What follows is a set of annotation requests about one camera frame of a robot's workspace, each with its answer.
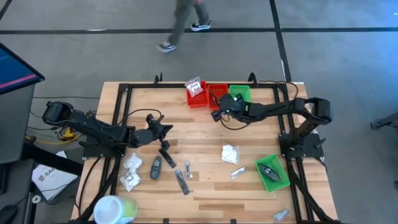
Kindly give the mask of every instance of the monitor screen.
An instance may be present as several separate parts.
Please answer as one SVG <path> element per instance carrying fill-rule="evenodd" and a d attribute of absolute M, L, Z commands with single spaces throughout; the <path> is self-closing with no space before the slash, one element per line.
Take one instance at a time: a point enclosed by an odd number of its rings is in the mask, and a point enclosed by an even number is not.
<path fill-rule="evenodd" d="M 44 77 L 17 55 L 0 44 L 0 94 L 16 90 Z"/>

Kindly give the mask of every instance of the person walking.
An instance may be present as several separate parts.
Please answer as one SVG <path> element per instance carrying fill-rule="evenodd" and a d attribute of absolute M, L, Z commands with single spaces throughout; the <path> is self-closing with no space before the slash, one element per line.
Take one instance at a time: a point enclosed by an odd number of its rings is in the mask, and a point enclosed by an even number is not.
<path fill-rule="evenodd" d="M 191 30 L 196 32 L 210 29 L 211 20 L 203 0 L 177 0 L 174 10 L 175 25 L 173 33 L 166 41 L 157 46 L 161 52 L 167 53 L 175 50 L 181 35 L 184 33 L 185 23 L 193 7 L 195 7 L 197 12 L 198 20 L 191 25 Z"/>

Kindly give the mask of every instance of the green container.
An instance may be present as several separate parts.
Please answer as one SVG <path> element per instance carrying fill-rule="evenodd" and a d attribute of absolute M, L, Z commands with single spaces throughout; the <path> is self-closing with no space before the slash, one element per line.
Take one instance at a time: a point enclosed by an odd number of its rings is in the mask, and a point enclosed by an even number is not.
<path fill-rule="evenodd" d="M 277 182 L 271 180 L 262 172 L 260 171 L 259 164 L 264 164 L 267 167 L 270 167 L 272 170 L 274 170 L 278 175 L 279 175 L 279 180 Z M 278 157 L 276 155 L 271 155 L 267 156 L 265 158 L 259 159 L 256 161 L 256 167 L 257 170 L 260 174 L 260 178 L 264 185 L 266 186 L 266 189 L 269 192 L 273 192 L 275 190 L 281 189 L 283 187 L 289 186 L 290 181 L 289 178 L 287 178 L 286 173 L 284 168 L 282 167 L 282 164 L 280 163 Z"/>
<path fill-rule="evenodd" d="M 242 94 L 243 99 L 246 102 L 251 102 L 250 97 L 250 86 L 247 85 L 230 85 L 229 86 L 229 94 L 235 97 L 238 93 Z"/>

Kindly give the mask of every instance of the sneaker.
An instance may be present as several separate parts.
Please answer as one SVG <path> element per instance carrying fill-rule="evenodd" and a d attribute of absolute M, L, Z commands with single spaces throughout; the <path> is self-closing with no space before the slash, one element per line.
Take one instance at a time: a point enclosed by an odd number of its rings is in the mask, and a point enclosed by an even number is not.
<path fill-rule="evenodd" d="M 175 50 L 175 46 L 170 44 L 169 41 L 163 41 L 158 46 L 156 46 L 156 48 L 157 48 L 157 50 L 159 50 L 162 53 L 169 53 L 169 52 Z"/>
<path fill-rule="evenodd" d="M 210 24 L 211 21 L 209 21 L 209 23 L 207 24 L 200 24 L 199 21 L 197 21 L 196 23 L 193 23 L 191 25 L 191 30 L 192 31 L 201 31 L 201 30 L 205 30 L 205 29 L 210 29 Z"/>

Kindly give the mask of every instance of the gray concrete floor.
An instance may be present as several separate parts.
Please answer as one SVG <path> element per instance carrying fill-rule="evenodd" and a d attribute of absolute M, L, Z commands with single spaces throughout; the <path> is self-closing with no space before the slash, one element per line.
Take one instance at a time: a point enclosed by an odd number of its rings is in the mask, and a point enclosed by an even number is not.
<path fill-rule="evenodd" d="M 0 7 L 6 2 L 0 0 Z M 170 28 L 174 1 L 13 0 L 1 30 Z M 276 0 L 280 24 L 287 27 L 398 27 L 398 2 Z M 268 1 L 208 1 L 214 27 L 273 27 Z M 192 13 L 189 22 L 195 21 Z M 282 80 L 275 34 L 185 34 L 176 52 L 162 55 L 154 46 L 167 34 L 0 35 L 47 80 L 36 96 L 99 96 L 105 81 Z M 329 99 L 335 119 L 320 128 L 331 191 L 338 216 L 347 223 L 398 223 L 398 138 L 391 128 L 369 122 L 398 111 L 398 35 L 396 32 L 284 33 L 293 81 L 305 82 L 309 96 Z M 98 100 L 66 100 L 80 110 L 95 110 Z M 34 100 L 41 114 L 47 100 Z M 29 125 L 44 127 L 31 117 Z M 76 144 L 66 149 L 81 158 Z M 56 205 L 40 204 L 35 223 L 70 218 L 76 185 Z"/>

